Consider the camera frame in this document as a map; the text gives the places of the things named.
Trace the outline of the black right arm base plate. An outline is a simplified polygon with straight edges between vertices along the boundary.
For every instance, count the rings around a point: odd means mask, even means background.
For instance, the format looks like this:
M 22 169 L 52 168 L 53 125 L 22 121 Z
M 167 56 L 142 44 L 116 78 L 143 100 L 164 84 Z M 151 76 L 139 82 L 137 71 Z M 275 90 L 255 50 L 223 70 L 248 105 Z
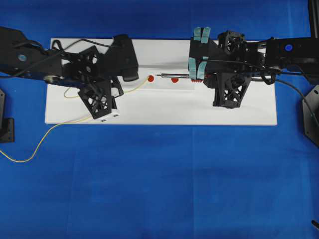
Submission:
M 316 85 L 302 100 L 304 132 L 309 140 L 317 147 L 319 146 L 319 86 Z

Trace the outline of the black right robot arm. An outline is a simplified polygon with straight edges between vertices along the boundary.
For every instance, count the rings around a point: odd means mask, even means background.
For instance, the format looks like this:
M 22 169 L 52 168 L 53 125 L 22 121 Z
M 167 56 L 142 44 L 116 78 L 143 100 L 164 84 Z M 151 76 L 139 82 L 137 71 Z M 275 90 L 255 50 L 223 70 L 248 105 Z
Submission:
M 248 42 L 240 32 L 226 31 L 218 41 L 209 27 L 197 27 L 190 40 L 188 71 L 193 82 L 213 89 L 213 106 L 238 108 L 253 78 L 267 85 L 286 69 L 299 73 L 311 84 L 319 82 L 317 38 L 270 38 Z

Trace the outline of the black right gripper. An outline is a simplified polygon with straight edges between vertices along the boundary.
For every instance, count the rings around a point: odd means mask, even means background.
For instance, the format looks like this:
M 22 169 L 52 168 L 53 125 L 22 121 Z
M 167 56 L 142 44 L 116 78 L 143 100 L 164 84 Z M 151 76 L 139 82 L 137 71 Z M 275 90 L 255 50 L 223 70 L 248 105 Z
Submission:
M 248 42 L 243 33 L 226 31 L 218 41 L 210 38 L 210 27 L 196 27 L 190 41 L 188 70 L 193 82 L 214 89 L 213 106 L 238 108 L 253 77 L 259 76 L 266 43 Z

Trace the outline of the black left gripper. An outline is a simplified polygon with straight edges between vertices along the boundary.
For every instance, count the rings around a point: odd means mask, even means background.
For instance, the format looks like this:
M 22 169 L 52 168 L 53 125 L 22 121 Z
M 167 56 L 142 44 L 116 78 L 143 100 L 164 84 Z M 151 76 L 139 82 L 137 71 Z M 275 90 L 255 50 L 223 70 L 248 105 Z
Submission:
M 91 46 L 80 53 L 66 53 L 63 86 L 78 88 L 78 96 L 93 119 L 104 117 L 115 110 L 115 98 L 124 94 L 118 77 L 125 82 L 139 78 L 138 61 L 132 40 L 126 34 L 113 37 L 106 53 Z

